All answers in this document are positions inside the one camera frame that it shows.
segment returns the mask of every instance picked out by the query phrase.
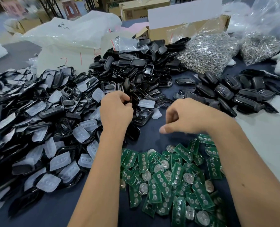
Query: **hand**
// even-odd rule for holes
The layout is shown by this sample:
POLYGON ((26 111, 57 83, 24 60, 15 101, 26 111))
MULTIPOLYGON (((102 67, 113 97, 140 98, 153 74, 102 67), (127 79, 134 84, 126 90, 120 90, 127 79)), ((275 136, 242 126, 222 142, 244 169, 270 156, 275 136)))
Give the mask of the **hand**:
POLYGON ((131 103, 123 104, 124 101, 129 100, 130 97, 123 91, 108 93, 101 100, 100 117, 103 130, 111 130, 114 133, 123 132, 125 134, 134 113, 131 103))
POLYGON ((166 124, 159 131, 161 134, 176 131, 198 134, 230 120, 233 119, 227 114, 194 99, 177 99, 166 110, 166 124))

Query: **table surface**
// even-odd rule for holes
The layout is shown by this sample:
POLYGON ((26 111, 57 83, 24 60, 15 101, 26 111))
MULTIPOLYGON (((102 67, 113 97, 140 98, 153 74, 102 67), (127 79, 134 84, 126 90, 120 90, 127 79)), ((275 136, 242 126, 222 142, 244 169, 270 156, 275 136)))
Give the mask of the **table surface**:
MULTIPOLYGON (((147 21, 147 19, 137 19, 130 22, 125 22, 123 26, 129 27, 133 23, 144 21, 147 21)), ((20 69, 26 67, 27 64, 25 61, 33 57, 34 53, 40 52, 39 46, 27 41, 5 45, 4 47, 8 50, 9 54, 0 59, 0 72, 3 72, 9 68, 20 69)), ((224 71, 224 74, 236 75, 241 70, 246 69, 246 66, 242 61, 239 59, 235 60, 237 61, 237 65, 235 67, 227 67, 224 71)), ((271 65, 268 63, 258 63, 252 65, 251 68, 258 70, 264 69, 266 71, 273 70, 271 65)), ((176 78, 189 77, 192 74, 194 73, 187 71, 178 76, 174 76, 173 80, 176 78)), ((162 89, 162 92, 168 98, 173 99, 173 94, 178 92, 178 90, 181 88, 183 87, 174 84, 170 88, 162 89)), ((162 153, 162 151, 165 150, 166 146, 169 144, 177 145, 178 143, 181 143, 187 146, 188 141, 194 137, 194 135, 184 133, 161 135, 159 133, 159 128, 165 123, 165 109, 161 108, 160 111, 163 116, 156 120, 151 119, 144 127, 141 127, 141 134, 138 141, 136 143, 129 143, 127 148, 138 152, 147 151, 148 149, 155 149, 157 152, 162 153)), ((203 154, 203 156, 207 157, 203 145, 200 145, 199 151, 203 154)), ((203 164, 200 166, 200 168, 205 170, 205 172, 208 172, 206 164, 203 164)), ((14 219, 9 219, 7 217, 7 211, 14 198, 10 199, 0 209, 0 227, 66 227, 81 194, 86 178, 87 176, 81 179, 81 181, 75 187, 54 191, 52 193, 46 193, 34 207, 14 219)), ((227 180, 225 178, 223 180, 213 180, 213 184, 225 202, 225 213, 228 220, 227 226, 240 226, 227 180)), ((142 206, 144 204, 144 200, 145 197, 143 197, 141 204, 137 208, 130 209, 128 191, 121 191, 118 226, 171 226, 170 218, 168 216, 160 217, 159 215, 155 215, 155 218, 152 219, 143 213, 142 206)), ((192 222, 188 223, 187 226, 197 225, 192 222)))

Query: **plastic stool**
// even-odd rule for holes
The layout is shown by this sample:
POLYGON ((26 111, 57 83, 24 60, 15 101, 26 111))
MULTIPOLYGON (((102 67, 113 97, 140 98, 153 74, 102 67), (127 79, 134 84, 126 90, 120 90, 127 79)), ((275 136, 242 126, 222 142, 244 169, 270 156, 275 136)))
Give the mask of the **plastic stool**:
POLYGON ((65 12, 68 20, 71 18, 82 16, 80 14, 78 7, 77 7, 76 3, 74 2, 74 0, 63 0, 61 2, 62 2, 62 6, 63 6, 64 12, 65 12))

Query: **person's right hand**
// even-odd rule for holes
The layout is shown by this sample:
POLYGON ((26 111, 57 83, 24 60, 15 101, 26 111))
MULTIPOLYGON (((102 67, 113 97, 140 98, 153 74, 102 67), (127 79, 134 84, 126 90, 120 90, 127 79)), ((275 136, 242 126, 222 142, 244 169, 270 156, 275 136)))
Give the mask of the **person's right hand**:
POLYGON ((159 131, 161 134, 176 131, 198 134, 231 120, 227 114, 194 99, 177 99, 166 110, 166 124, 159 131))

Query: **floor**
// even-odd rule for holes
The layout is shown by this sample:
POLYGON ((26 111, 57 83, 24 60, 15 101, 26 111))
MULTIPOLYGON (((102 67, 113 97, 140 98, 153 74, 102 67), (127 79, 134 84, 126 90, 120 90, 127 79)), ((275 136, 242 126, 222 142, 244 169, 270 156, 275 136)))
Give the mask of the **floor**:
MULTIPOLYGON (((231 0, 223 0, 223 3, 227 3, 231 0)), ((84 7, 84 2, 76 2, 77 7, 80 11, 80 13, 82 15, 85 15, 87 13, 85 7, 84 7)), ((63 9, 61 8, 62 6, 60 6, 61 12, 62 14, 65 16, 63 9)), ((8 16, 6 13, 1 13, 0 14, 0 43, 1 44, 8 44, 8 43, 13 43, 13 42, 17 42, 16 39, 12 38, 12 36, 5 30, 3 23, 5 20, 11 18, 10 16, 8 16)))

